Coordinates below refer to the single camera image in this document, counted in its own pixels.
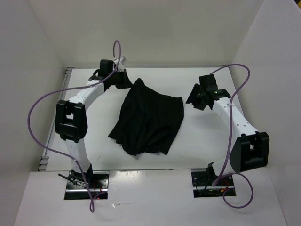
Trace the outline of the black skirt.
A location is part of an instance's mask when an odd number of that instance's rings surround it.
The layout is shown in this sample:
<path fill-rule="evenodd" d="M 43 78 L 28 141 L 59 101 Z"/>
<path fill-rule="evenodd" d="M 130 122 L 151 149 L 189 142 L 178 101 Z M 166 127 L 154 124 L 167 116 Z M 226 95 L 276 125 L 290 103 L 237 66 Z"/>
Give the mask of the black skirt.
<path fill-rule="evenodd" d="M 184 119 L 181 97 L 160 94 L 137 79 L 125 97 L 108 135 L 131 156 L 167 155 Z"/>

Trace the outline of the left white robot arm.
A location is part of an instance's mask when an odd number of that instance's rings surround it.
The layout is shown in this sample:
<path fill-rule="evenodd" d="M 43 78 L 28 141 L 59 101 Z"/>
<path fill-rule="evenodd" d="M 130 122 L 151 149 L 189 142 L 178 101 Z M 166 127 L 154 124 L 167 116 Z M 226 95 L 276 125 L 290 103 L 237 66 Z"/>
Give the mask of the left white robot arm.
<path fill-rule="evenodd" d="M 76 180 L 83 188 L 89 188 L 94 182 L 92 163 L 87 157 L 84 142 L 88 129 L 86 111 L 110 86 L 127 89 L 132 85 L 124 68 L 125 61 L 125 57 L 101 60 L 99 69 L 88 79 L 84 88 L 75 96 L 59 100 L 56 104 L 55 132 L 72 157 L 70 180 Z"/>

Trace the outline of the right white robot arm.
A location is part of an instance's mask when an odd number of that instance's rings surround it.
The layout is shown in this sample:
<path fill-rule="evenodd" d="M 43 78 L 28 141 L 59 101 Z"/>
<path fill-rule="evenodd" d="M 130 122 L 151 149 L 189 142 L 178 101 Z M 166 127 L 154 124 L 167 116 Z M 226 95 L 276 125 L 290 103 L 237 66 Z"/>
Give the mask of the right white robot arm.
<path fill-rule="evenodd" d="M 248 122 L 229 92 L 218 88 L 213 74 L 199 77 L 186 102 L 201 111 L 209 107 L 229 127 L 225 159 L 208 164 L 206 169 L 209 184 L 217 185 L 225 176 L 267 166 L 268 134 Z"/>

